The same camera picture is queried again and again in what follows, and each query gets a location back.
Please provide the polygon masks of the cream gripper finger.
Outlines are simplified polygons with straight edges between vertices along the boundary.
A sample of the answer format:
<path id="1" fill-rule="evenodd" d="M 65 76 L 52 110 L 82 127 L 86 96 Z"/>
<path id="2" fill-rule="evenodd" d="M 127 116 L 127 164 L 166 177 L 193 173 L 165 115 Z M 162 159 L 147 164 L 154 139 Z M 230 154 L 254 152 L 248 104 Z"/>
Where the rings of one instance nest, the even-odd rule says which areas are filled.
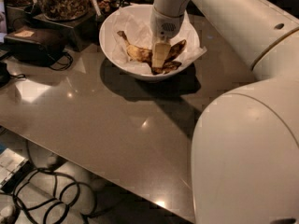
<path id="1" fill-rule="evenodd" d="M 152 67 L 162 68 L 164 61 L 171 49 L 171 45 L 167 42 L 157 42 L 152 48 Z"/>

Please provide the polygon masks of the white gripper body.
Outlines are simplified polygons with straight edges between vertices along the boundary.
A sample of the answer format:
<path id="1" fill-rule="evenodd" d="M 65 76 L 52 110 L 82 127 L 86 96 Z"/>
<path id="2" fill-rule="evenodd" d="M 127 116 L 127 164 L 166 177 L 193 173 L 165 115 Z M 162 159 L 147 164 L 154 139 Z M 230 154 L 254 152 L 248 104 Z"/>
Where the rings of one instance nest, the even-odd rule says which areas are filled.
<path id="1" fill-rule="evenodd" d="M 171 14 L 169 10 L 162 11 L 153 6 L 150 16 L 153 43 L 169 43 L 179 33 L 183 21 L 184 11 L 176 11 Z"/>

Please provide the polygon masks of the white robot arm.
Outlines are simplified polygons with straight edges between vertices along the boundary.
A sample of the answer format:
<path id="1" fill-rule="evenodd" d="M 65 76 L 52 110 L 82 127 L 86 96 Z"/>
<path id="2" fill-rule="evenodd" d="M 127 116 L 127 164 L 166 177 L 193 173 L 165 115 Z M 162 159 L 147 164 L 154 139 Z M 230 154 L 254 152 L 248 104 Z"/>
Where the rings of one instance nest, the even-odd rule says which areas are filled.
<path id="1" fill-rule="evenodd" d="M 189 2 L 256 77 L 215 99 L 195 126 L 195 222 L 298 224 L 299 21 L 267 0 L 154 0 L 155 36 L 177 35 Z"/>

